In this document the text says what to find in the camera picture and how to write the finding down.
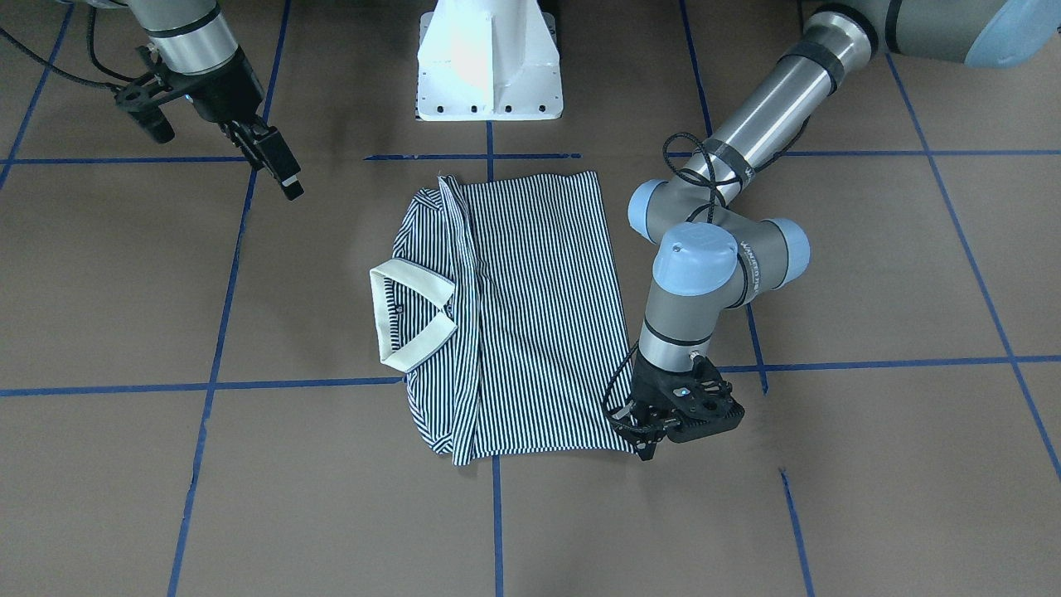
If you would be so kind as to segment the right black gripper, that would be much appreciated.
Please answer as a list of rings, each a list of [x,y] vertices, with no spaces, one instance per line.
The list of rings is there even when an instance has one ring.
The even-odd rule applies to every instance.
[[[288,200],[301,197],[305,191],[298,174],[302,166],[279,129],[265,125],[259,115],[263,88],[243,49],[236,49],[230,62],[198,76],[197,82],[201,86],[190,93],[196,112],[219,125],[253,171],[265,166]]]

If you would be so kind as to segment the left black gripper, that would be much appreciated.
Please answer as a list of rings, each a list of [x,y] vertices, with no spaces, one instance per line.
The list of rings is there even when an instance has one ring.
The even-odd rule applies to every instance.
[[[629,359],[634,361],[632,389],[624,404],[607,409],[607,421],[634,444],[641,461],[653,460],[664,439],[685,443],[740,426],[745,408],[710,359],[696,354],[692,369],[682,373],[653,366],[637,349],[620,367],[624,369]]]

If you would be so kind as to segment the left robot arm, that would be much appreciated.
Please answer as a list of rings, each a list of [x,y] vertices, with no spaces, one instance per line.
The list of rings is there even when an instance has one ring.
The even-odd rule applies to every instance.
[[[748,314],[738,431],[659,478],[814,473],[1059,484],[1059,35],[1008,70],[880,54],[736,201],[807,231]]]

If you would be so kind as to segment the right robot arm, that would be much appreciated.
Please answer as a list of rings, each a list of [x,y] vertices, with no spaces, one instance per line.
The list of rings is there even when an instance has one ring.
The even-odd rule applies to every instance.
[[[147,72],[123,87],[84,80],[58,70],[66,80],[107,90],[121,112],[156,143],[175,133],[162,105],[187,99],[203,119],[218,124],[253,170],[265,169],[289,200],[303,195],[299,171],[279,129],[260,113],[264,87],[236,40],[216,1],[92,1],[92,7],[127,7],[147,34],[137,53]]]

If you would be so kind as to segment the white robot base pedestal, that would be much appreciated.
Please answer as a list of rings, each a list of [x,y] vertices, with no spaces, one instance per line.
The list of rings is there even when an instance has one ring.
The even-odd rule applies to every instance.
[[[541,121],[564,113],[556,12],[541,1],[439,1],[419,20],[423,121]]]

